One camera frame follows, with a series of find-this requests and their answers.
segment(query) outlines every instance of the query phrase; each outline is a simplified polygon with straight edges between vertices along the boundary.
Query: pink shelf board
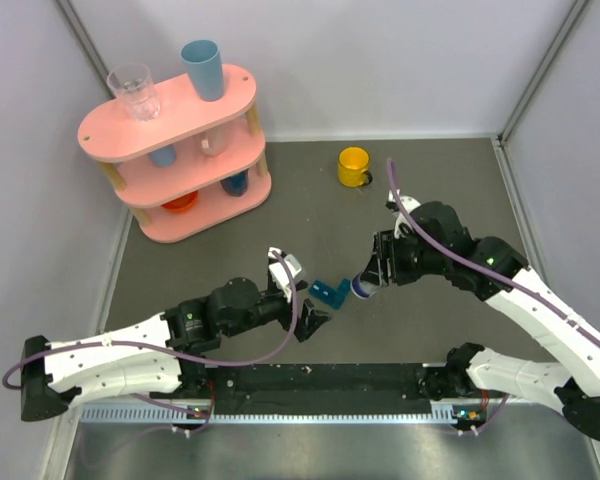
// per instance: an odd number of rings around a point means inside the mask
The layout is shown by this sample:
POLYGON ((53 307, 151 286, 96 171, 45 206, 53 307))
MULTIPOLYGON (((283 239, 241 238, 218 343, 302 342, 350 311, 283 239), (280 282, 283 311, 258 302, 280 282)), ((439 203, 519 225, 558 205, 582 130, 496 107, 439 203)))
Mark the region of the pink shelf board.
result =
POLYGON ((152 120, 135 120, 115 99, 96 107, 80 124, 80 146, 98 161, 126 162, 242 115, 256 98, 256 82, 242 67, 223 70, 225 94, 215 102, 201 100, 184 74, 156 85, 161 107, 152 120))
POLYGON ((229 145, 215 157, 204 155, 193 136, 175 144, 176 161, 170 167, 156 167, 147 155, 123 163, 118 171, 127 187, 116 194, 132 207, 156 207, 254 165, 264 152, 264 134, 252 136, 242 118, 224 128, 229 129, 229 145))
POLYGON ((156 242, 173 243, 257 207, 271 192, 271 175, 261 177, 255 170, 249 169, 249 189, 243 196, 232 197, 215 183, 200 190, 197 203, 185 213, 162 207, 147 210, 151 224, 142 231, 156 242))

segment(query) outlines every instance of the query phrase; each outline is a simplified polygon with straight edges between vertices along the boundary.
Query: gray tabletop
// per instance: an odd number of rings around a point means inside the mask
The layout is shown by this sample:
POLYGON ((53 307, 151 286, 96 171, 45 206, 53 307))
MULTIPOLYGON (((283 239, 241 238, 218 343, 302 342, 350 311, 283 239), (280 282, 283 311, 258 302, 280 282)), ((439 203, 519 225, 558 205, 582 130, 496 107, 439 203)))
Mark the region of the gray tabletop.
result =
MULTIPOLYGON (((172 245, 152 242, 134 221, 107 328, 144 320, 236 276, 264 288, 269 246, 294 253, 310 281, 336 286, 352 278, 368 261, 373 232, 393 227, 384 208, 387 157, 397 162, 403 193, 448 203, 474 236, 499 236, 523 251, 489 140, 356 144, 372 157, 375 180, 367 187, 338 183, 338 153, 351 143, 273 143, 267 145, 273 189, 260 207, 172 245)), ((310 341, 293 342, 277 361, 434 362, 467 341, 530 360, 550 358, 511 320, 441 278, 385 289, 368 301, 350 296, 333 313, 310 341)), ((269 324, 225 339, 209 356, 253 358, 282 335, 279 325, 269 324)))

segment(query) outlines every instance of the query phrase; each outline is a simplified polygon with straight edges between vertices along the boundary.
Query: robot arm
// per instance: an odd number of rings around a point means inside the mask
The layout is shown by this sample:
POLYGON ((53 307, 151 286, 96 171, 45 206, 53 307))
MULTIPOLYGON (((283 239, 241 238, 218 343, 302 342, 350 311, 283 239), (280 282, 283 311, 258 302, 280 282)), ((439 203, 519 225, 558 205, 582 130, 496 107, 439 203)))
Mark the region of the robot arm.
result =
POLYGON ((538 364, 465 344, 450 352, 442 372, 431 371, 422 378, 423 393, 439 397, 449 384, 460 395, 472 388, 506 392, 552 408, 581 432, 600 440, 600 348, 596 345, 600 332, 561 301, 503 240, 471 238, 448 205, 420 205, 409 197, 402 197, 402 202, 418 225, 446 248, 541 295, 567 314, 565 320, 522 291, 449 259, 411 231, 390 196, 387 207, 398 215, 395 228, 375 234, 371 259, 352 282, 355 295, 369 298, 390 284, 441 275, 508 316, 559 362, 538 364))
MULTIPOLYGON (((297 259, 276 252, 290 269, 296 289, 306 288, 304 270, 297 259)), ((109 346, 116 341, 135 341, 199 355, 218 348, 223 335, 232 337, 271 321, 277 320, 288 331, 290 300, 289 279, 270 250, 264 291, 259 292, 251 280, 234 278, 206 297, 187 300, 127 328, 69 342, 48 342, 43 336, 30 338, 25 342, 23 357, 80 343, 102 346, 49 355, 24 366, 21 418, 44 420, 82 403, 118 395, 197 392, 205 388, 204 365, 148 348, 109 346)), ((305 300, 294 335, 303 342, 329 319, 328 314, 305 300)))

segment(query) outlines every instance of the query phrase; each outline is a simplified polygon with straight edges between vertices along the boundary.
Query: clear glass cup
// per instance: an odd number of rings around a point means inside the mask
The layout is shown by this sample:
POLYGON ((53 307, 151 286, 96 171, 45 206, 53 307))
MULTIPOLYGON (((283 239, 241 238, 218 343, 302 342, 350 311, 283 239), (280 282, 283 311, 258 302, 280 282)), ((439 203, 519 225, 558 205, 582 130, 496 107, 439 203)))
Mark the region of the clear glass cup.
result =
POLYGON ((114 68, 107 85, 136 120, 151 120, 160 113, 160 99, 146 65, 127 63, 114 68))

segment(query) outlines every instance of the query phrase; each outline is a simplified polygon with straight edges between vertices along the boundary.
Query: blue cup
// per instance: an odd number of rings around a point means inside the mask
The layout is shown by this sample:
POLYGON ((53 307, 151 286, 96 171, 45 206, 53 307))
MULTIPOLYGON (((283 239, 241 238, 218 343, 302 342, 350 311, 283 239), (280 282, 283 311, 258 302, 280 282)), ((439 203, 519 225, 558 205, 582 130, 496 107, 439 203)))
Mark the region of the blue cup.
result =
POLYGON ((214 102, 224 95, 222 60, 218 45, 211 40, 196 40, 180 50, 180 58, 198 96, 214 102))
POLYGON ((249 171, 245 170, 244 172, 223 178, 220 180, 220 185, 232 197, 240 197, 249 188, 249 171))
POLYGON ((170 167, 176 161, 176 149, 173 148, 173 145, 167 145, 149 152, 149 158, 156 167, 170 167))

